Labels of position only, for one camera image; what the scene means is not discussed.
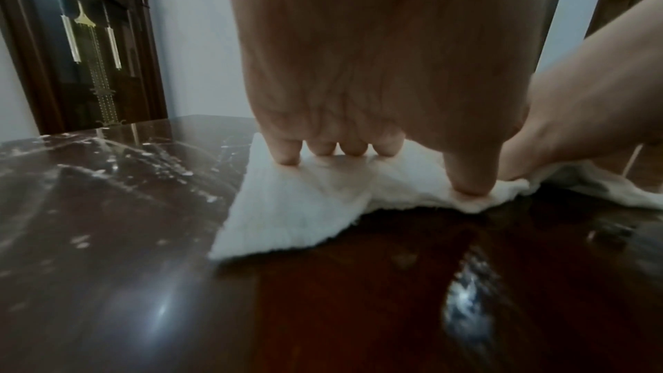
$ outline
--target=white cloth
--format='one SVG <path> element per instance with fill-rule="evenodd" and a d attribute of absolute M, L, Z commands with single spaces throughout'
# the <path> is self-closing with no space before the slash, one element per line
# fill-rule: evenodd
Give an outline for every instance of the white cloth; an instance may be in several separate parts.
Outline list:
<path fill-rule="evenodd" d="M 304 146 L 299 166 L 280 166 L 256 134 L 242 188 L 209 257 L 312 247 L 378 209 L 441 207 L 478 213 L 534 193 L 544 180 L 625 206 L 663 209 L 662 194 L 643 191 L 590 162 L 558 164 L 529 179 L 498 181 L 480 198 L 454 191 L 443 166 L 440 153 L 411 141 L 391 158 L 372 151 L 364 157 L 316 157 Z"/>

